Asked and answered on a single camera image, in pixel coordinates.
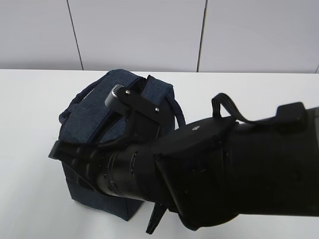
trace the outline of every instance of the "black cylinder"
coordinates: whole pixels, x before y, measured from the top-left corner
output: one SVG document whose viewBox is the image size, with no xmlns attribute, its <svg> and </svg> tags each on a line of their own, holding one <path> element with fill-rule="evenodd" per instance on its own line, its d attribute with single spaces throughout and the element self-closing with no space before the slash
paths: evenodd
<svg viewBox="0 0 319 239">
<path fill-rule="evenodd" d="M 318 115 L 307 110 L 302 130 L 239 124 L 230 132 L 214 172 L 232 212 L 319 216 Z"/>
</svg>

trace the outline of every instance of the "bag strap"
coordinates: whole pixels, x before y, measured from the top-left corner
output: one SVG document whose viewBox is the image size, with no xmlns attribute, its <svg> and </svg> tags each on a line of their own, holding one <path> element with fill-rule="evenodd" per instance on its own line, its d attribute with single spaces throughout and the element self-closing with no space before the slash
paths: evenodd
<svg viewBox="0 0 319 239">
<path fill-rule="evenodd" d="M 59 115 L 59 121 L 61 124 L 63 124 L 67 118 L 68 115 L 79 105 L 79 103 L 103 80 L 103 77 L 90 85 L 88 85 L 84 90 L 82 90 L 80 93 L 78 93 L 74 99 L 69 104 L 68 108 L 66 108 L 65 111 L 63 111 Z"/>
<path fill-rule="evenodd" d="M 242 114 L 237 109 L 235 103 L 232 101 L 232 99 L 224 94 L 219 93 L 217 96 L 215 96 L 211 100 L 211 104 L 213 106 L 213 117 L 217 119 L 221 119 L 222 116 L 220 114 L 220 105 L 224 106 L 224 108 L 227 110 L 227 112 L 236 118 L 239 121 L 242 121 L 244 123 L 250 123 L 254 125 L 272 125 L 274 123 L 273 118 L 270 118 L 268 120 L 258 120 L 258 121 L 250 121 L 242 116 Z"/>
<path fill-rule="evenodd" d="M 171 109 L 173 110 L 175 117 L 177 119 L 178 127 L 186 125 L 185 117 L 179 103 L 171 95 L 166 96 L 167 102 L 170 104 Z"/>
</svg>

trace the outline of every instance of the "white wall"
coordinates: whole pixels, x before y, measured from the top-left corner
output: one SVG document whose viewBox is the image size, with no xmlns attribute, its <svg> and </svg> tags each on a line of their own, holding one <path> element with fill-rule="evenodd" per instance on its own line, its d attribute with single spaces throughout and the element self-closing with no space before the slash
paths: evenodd
<svg viewBox="0 0 319 239">
<path fill-rule="evenodd" d="M 205 0 L 69 0 L 85 70 L 197 67 Z"/>
<path fill-rule="evenodd" d="M 318 0 L 208 0 L 201 72 L 315 73 Z"/>
<path fill-rule="evenodd" d="M 0 69 L 82 69 L 66 0 L 1 0 Z"/>
<path fill-rule="evenodd" d="M 205 0 L 68 1 L 2 0 L 0 69 L 196 71 Z M 318 10 L 208 0 L 199 71 L 315 73 Z"/>
</svg>

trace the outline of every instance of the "black strap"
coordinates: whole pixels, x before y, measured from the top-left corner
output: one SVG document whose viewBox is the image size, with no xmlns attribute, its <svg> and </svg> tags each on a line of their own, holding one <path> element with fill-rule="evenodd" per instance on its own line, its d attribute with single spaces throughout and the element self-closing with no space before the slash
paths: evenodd
<svg viewBox="0 0 319 239">
<path fill-rule="evenodd" d="M 217 96 L 215 96 L 211 100 L 211 104 L 213 106 L 213 117 L 214 118 L 222 118 L 220 114 L 220 105 L 224 106 L 224 108 L 227 110 L 227 112 L 236 118 L 239 121 L 242 121 L 244 123 L 250 123 L 250 124 L 260 124 L 260 125 L 272 125 L 274 124 L 273 118 L 268 119 L 267 121 L 259 120 L 259 121 L 250 121 L 247 120 L 245 117 L 242 116 L 242 114 L 239 112 L 237 109 L 235 103 L 232 101 L 232 99 L 224 94 L 224 93 L 219 93 Z"/>
</svg>

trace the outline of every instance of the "tile grout line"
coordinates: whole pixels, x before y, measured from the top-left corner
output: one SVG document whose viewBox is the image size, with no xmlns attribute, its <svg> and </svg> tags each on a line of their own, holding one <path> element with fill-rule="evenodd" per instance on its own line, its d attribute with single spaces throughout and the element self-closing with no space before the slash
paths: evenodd
<svg viewBox="0 0 319 239">
<path fill-rule="evenodd" d="M 318 67 L 317 67 L 317 69 L 316 69 L 316 71 L 315 71 L 315 74 L 316 74 L 316 73 L 319 73 L 318 70 L 319 70 L 319 65 L 318 65 Z"/>
<path fill-rule="evenodd" d="M 67 3 L 67 5 L 68 5 L 68 9 L 69 9 L 69 14 L 70 14 L 70 19 L 71 19 L 73 34 L 74 34 L 74 38 L 75 38 L 75 44 L 76 44 L 76 47 L 77 47 L 77 49 L 78 49 L 78 54 L 79 54 L 79 57 L 80 57 L 81 67 L 82 67 L 82 70 L 84 70 L 84 68 L 83 68 L 83 63 L 82 63 L 82 58 L 81 58 L 81 54 L 80 54 L 80 48 L 79 48 L 78 40 L 77 40 L 76 34 L 75 34 L 75 29 L 74 29 L 73 19 L 72 19 L 72 15 L 71 15 L 69 0 L 66 0 L 66 3 Z"/>
<path fill-rule="evenodd" d="M 200 42 L 199 42 L 199 51 L 198 51 L 198 60 L 197 60 L 197 68 L 196 72 L 199 70 L 199 63 L 200 63 L 200 57 L 201 57 L 201 47 L 203 44 L 203 35 L 204 35 L 204 28 L 205 28 L 205 21 L 206 21 L 206 11 L 207 11 L 207 2 L 208 0 L 205 0 L 205 9 L 204 9 L 204 14 L 203 14 L 203 23 L 201 26 L 201 34 L 200 34 Z"/>
</svg>

